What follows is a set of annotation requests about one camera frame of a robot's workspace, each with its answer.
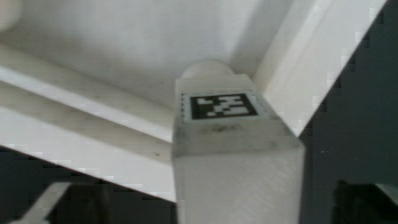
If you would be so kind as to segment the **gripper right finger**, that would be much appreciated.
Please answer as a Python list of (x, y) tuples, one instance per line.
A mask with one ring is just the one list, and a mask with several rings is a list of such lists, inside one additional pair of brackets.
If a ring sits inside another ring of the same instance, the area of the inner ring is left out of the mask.
[(398, 224), (398, 186), (338, 183), (333, 224)]

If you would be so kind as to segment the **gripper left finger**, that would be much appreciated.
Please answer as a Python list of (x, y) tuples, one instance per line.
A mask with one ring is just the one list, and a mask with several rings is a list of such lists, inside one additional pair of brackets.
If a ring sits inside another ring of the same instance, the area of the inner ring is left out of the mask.
[(50, 224), (46, 218), (55, 209), (55, 206), (59, 204), (70, 186), (71, 186), (70, 182), (55, 182), (48, 186), (34, 202), (34, 205), (30, 206), (25, 212), (23, 217), (18, 220), (14, 220), (11, 224)]

